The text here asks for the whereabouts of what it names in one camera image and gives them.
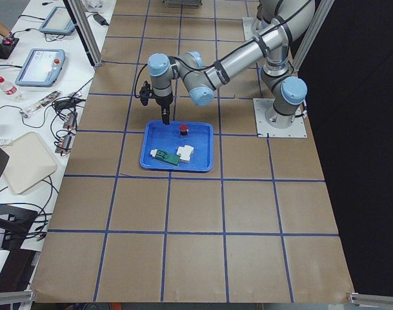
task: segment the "blue round object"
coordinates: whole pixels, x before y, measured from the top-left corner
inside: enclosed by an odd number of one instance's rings
[[[199,52],[193,51],[193,52],[188,52],[187,54],[190,54],[193,56],[193,58],[196,60],[197,67],[199,69],[203,68],[203,60],[202,60],[201,54],[199,54]]]
[[[214,98],[214,91],[209,87],[196,87],[189,92],[192,101],[200,107],[208,105]]]
[[[169,69],[170,62],[168,56],[156,53],[149,57],[147,65],[151,76],[161,76]]]
[[[291,105],[300,105],[307,95],[307,90],[307,84],[295,76],[287,77],[281,85],[282,96]]]

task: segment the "tiled table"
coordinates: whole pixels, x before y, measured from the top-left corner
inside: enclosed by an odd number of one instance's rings
[[[132,95],[147,58],[198,50],[211,64],[241,44],[256,6],[116,4],[32,285],[38,302],[345,302],[352,282],[309,124],[307,139],[257,138],[252,98],[270,96],[257,65],[204,108],[174,84],[174,119],[214,127],[211,171],[139,165],[145,125],[160,118]]]

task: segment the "robotic arm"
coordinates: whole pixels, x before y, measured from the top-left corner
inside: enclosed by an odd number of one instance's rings
[[[199,106],[209,104],[214,91],[266,58],[261,79],[275,95],[274,108],[268,111],[271,125],[287,128],[295,111],[307,94],[305,83],[291,77],[288,48],[309,26],[315,10],[314,0],[260,0],[257,18],[269,25],[258,31],[251,40],[231,53],[204,67],[198,52],[179,56],[153,54],[148,59],[152,86],[147,82],[140,91],[141,102],[155,99],[161,106],[163,123],[169,124],[169,106],[173,102],[172,79],[181,78],[192,101]]]

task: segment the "black connector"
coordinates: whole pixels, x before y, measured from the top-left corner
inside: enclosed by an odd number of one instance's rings
[[[94,14],[93,18],[95,21],[97,21],[100,25],[102,26],[108,26],[107,20],[100,14]]]

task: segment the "bottle with red cap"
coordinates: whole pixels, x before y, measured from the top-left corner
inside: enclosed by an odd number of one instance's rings
[[[14,101],[23,100],[23,96],[17,87],[13,83],[6,81],[2,76],[0,76],[0,89]]]

